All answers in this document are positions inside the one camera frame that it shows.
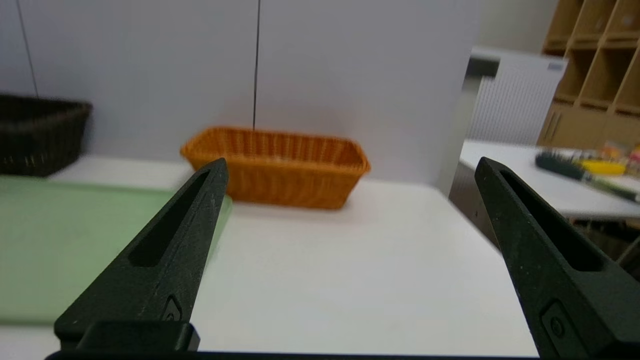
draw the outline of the shelf cubby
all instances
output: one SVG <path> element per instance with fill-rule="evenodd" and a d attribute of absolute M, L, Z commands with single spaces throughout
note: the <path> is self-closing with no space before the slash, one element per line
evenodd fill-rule
<path fill-rule="evenodd" d="M 558 97 L 563 99 L 578 97 L 595 54 L 595 50 L 569 49 L 567 51 L 568 65 L 564 77 L 558 84 L 556 92 Z"/>
<path fill-rule="evenodd" d="M 640 1 L 618 0 L 607 28 L 607 39 L 640 38 Z"/>
<path fill-rule="evenodd" d="M 584 0 L 559 0 L 556 13 L 551 20 L 551 26 L 547 34 L 547 44 L 552 42 L 567 41 L 573 33 L 582 9 Z"/>
<path fill-rule="evenodd" d="M 616 111 L 640 115 L 640 59 L 636 55 L 620 87 Z"/>
<path fill-rule="evenodd" d="M 573 32 L 575 39 L 598 41 L 607 27 L 615 5 L 616 0 L 584 0 Z"/>
<path fill-rule="evenodd" d="M 566 52 L 566 49 L 553 49 L 553 48 L 546 48 L 544 50 L 542 50 L 542 53 L 544 55 L 549 55 L 549 56 L 557 56 L 559 58 L 564 57 L 564 53 Z"/>
<path fill-rule="evenodd" d="M 599 49 L 580 93 L 580 104 L 608 108 L 622 84 L 635 49 Z"/>

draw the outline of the white countertop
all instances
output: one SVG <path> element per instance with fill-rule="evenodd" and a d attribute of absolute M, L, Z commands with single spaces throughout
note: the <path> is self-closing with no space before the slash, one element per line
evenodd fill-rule
<path fill-rule="evenodd" d="M 590 188 L 536 167 L 536 154 L 541 147 L 466 140 L 460 153 L 460 163 L 476 169 L 483 156 L 498 161 L 522 178 L 560 214 L 574 218 L 640 218 L 640 205 Z M 638 187 L 629 177 L 615 179 L 617 183 Z"/>
<path fill-rule="evenodd" d="M 177 188 L 187 164 L 85 156 L 54 180 Z M 363 180 L 341 211 L 235 203 L 191 317 L 200 350 L 537 356 L 501 256 L 440 192 Z M 0 327 L 3 358 L 56 351 Z"/>

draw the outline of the green cutting board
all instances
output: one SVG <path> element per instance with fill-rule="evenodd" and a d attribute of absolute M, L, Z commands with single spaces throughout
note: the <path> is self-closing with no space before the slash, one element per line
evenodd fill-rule
<path fill-rule="evenodd" d="M 0 176 L 0 323 L 53 324 L 172 195 Z"/>

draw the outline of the yellow object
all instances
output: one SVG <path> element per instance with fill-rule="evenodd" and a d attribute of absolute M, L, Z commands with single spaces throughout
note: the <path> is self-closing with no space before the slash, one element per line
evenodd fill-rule
<path fill-rule="evenodd" d="M 598 175 L 623 175 L 627 169 L 624 164 L 602 160 L 582 160 L 580 165 L 588 172 Z"/>
<path fill-rule="evenodd" d="M 371 169 L 360 146 L 348 139 L 233 127 L 212 127 L 180 153 L 195 170 L 227 160 L 227 194 L 236 201 L 304 208 L 343 207 Z"/>

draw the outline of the wooden shelf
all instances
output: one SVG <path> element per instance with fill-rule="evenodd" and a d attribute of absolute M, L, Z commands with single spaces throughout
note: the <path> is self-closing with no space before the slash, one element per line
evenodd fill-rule
<path fill-rule="evenodd" d="M 611 101 L 606 100 L 590 99 L 588 97 L 580 98 L 580 107 L 592 110 L 607 111 L 611 104 Z"/>
<path fill-rule="evenodd" d="M 640 34 L 640 1 L 618 0 L 609 21 L 607 35 L 635 37 L 637 34 Z"/>
<path fill-rule="evenodd" d="M 585 0 L 573 35 L 575 38 L 598 37 L 604 33 L 616 0 Z"/>
<path fill-rule="evenodd" d="M 558 104 L 569 104 L 573 105 L 573 103 L 578 99 L 577 96 L 567 95 L 567 94 L 558 94 L 554 95 L 554 102 Z"/>
<path fill-rule="evenodd" d="M 637 39 L 611 39 L 606 38 L 602 44 L 604 49 L 635 49 L 638 46 Z"/>
<path fill-rule="evenodd" d="M 593 60 L 581 97 L 613 102 L 634 57 L 634 49 L 600 49 Z"/>
<path fill-rule="evenodd" d="M 640 116 L 640 106 L 617 104 L 616 113 L 621 115 Z"/>
<path fill-rule="evenodd" d="M 595 50 L 570 49 L 567 51 L 566 57 L 569 64 L 564 77 L 558 84 L 558 94 L 572 97 L 580 94 L 595 54 Z"/>
<path fill-rule="evenodd" d="M 572 49 L 585 49 L 585 50 L 594 50 L 598 49 L 598 40 L 593 39 L 573 39 L 573 43 L 571 44 Z"/>
<path fill-rule="evenodd" d="M 556 13 L 547 34 L 547 43 L 552 39 L 568 38 L 573 33 L 573 28 L 578 20 L 584 0 L 559 0 Z"/>
<path fill-rule="evenodd" d="M 624 33 L 612 33 L 608 32 L 605 37 L 608 41 L 615 40 L 638 40 L 640 38 L 640 31 L 627 31 Z"/>
<path fill-rule="evenodd" d="M 640 140 L 640 0 L 559 0 L 543 53 L 568 64 L 541 143 Z"/>

